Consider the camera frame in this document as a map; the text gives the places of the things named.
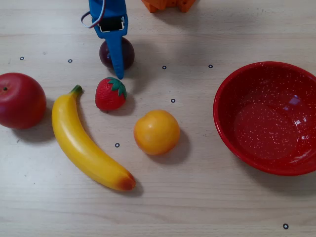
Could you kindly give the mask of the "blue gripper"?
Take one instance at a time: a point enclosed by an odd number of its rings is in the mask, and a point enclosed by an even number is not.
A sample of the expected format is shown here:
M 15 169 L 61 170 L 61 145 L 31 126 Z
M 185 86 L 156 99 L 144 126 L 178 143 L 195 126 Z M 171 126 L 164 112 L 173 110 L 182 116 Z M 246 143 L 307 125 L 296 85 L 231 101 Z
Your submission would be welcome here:
M 124 0 L 89 0 L 89 10 L 94 30 L 99 38 L 108 36 L 108 49 L 112 65 L 118 79 L 124 77 L 124 64 L 122 54 L 122 36 L 127 35 L 128 17 Z

